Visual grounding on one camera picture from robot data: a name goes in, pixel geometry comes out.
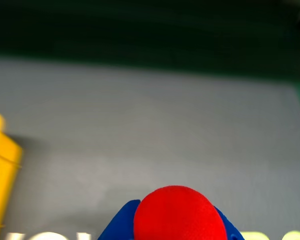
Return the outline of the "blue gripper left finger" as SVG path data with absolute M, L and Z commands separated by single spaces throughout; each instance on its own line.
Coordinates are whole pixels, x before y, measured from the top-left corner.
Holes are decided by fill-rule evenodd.
M 140 203 L 139 199 L 128 201 L 115 214 L 98 237 L 98 240 L 133 240 L 134 217 Z

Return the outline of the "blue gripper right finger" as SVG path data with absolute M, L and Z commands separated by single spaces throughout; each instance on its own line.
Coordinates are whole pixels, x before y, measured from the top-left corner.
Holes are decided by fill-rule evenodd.
M 244 240 L 239 230 L 227 219 L 227 217 L 215 206 L 217 216 L 216 226 L 213 227 L 214 240 Z

